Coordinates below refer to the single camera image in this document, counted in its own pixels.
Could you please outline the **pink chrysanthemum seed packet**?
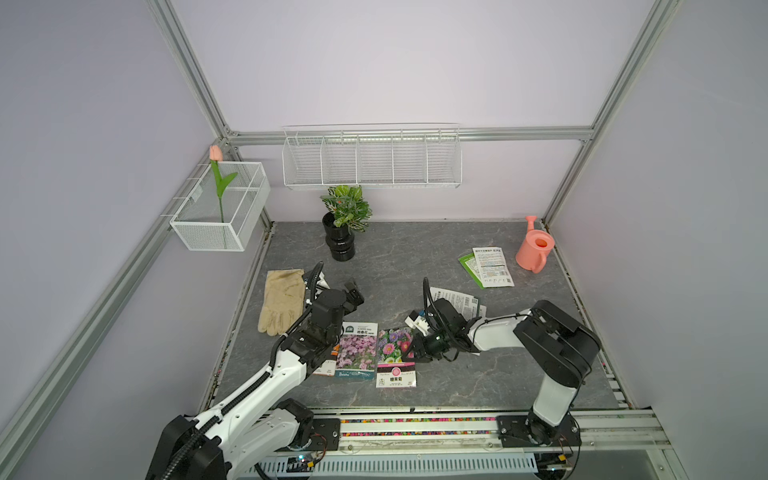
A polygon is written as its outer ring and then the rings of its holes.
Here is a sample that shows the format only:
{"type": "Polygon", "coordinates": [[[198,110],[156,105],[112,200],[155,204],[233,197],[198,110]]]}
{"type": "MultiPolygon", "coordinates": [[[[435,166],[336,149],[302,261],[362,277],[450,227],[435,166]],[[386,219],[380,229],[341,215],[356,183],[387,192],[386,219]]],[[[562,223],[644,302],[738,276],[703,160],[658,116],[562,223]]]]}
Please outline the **pink chrysanthemum seed packet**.
{"type": "Polygon", "coordinates": [[[376,350],[375,384],[384,388],[415,388],[416,366],[412,353],[406,353],[412,343],[408,327],[381,330],[376,350]]]}

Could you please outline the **orange marigold seed packet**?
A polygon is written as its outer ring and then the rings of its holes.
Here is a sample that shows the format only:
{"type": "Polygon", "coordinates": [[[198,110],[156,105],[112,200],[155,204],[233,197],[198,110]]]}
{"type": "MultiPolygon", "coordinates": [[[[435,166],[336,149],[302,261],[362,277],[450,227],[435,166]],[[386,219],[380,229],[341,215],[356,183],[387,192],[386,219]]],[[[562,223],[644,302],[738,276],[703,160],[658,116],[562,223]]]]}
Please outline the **orange marigold seed packet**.
{"type": "Polygon", "coordinates": [[[314,375],[324,377],[334,377],[336,373],[336,358],[332,357],[326,359],[323,363],[313,372],[314,375]]]}

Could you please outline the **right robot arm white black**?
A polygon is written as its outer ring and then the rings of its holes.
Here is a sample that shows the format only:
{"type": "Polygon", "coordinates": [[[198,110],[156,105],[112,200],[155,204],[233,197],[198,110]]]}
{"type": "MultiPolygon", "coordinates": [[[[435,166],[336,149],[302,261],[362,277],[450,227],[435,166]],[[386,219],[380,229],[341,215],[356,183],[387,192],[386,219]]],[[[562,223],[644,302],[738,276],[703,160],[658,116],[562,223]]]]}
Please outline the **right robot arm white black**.
{"type": "Polygon", "coordinates": [[[527,415],[497,419],[505,446],[549,446],[560,440],[581,444],[580,428],[570,413],[593,362],[602,349],[597,335],[548,300],[522,312],[493,318],[465,319],[445,300],[425,300],[405,323],[414,330],[404,351],[415,361],[444,359],[456,354],[521,348],[544,372],[542,384],[527,415]]]}

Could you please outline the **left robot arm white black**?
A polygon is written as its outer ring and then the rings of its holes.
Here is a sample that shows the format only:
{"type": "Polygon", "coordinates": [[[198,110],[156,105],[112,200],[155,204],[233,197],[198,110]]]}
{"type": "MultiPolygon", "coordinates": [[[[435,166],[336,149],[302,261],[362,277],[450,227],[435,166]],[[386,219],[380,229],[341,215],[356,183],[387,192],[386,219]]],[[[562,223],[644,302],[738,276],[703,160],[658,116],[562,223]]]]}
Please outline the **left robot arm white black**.
{"type": "Polygon", "coordinates": [[[224,400],[165,426],[147,478],[236,479],[272,453],[306,450],[318,438],[313,411],[287,395],[329,359],[345,316],[364,302],[354,280],[341,289],[320,286],[322,269],[318,263],[309,274],[304,309],[268,362],[224,400]]]}

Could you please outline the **sunflower seed packet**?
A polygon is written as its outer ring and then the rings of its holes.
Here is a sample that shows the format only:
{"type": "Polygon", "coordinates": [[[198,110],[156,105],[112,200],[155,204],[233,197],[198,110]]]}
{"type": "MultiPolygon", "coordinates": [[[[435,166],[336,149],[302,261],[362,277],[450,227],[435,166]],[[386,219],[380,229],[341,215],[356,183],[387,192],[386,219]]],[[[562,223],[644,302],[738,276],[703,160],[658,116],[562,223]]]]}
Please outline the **sunflower seed packet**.
{"type": "Polygon", "coordinates": [[[475,296],[436,287],[431,287],[430,293],[434,300],[447,300],[466,320],[471,320],[480,314],[480,300],[475,296]]]}

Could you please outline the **purple flower seed packet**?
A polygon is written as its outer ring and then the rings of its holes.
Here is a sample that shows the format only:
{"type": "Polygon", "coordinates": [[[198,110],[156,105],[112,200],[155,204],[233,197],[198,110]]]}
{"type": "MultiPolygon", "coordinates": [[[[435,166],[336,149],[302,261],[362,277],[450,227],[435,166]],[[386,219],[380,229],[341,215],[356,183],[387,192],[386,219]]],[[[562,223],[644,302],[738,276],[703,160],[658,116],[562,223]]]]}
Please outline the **purple flower seed packet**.
{"type": "Polygon", "coordinates": [[[366,380],[375,377],[378,331],[377,323],[343,323],[336,357],[336,377],[366,380]]]}

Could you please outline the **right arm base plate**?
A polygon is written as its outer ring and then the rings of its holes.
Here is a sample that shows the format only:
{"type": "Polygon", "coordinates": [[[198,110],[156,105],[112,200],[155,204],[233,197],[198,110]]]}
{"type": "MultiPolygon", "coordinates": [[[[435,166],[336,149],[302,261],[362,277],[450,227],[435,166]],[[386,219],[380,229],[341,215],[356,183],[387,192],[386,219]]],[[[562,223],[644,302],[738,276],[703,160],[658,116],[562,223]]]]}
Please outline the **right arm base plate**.
{"type": "Polygon", "coordinates": [[[499,439],[504,448],[582,445],[581,430],[576,419],[566,414],[562,421],[551,426],[532,412],[526,415],[501,415],[496,418],[499,439]]]}

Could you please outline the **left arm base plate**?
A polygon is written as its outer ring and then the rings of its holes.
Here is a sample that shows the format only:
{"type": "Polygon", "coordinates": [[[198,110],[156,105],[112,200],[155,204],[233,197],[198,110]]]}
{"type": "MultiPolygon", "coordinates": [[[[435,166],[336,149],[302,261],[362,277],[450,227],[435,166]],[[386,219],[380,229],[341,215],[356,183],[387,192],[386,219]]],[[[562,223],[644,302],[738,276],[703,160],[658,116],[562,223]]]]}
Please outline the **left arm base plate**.
{"type": "Polygon", "coordinates": [[[337,418],[313,419],[301,423],[295,438],[287,446],[292,451],[337,451],[341,440],[341,422],[337,418]]]}

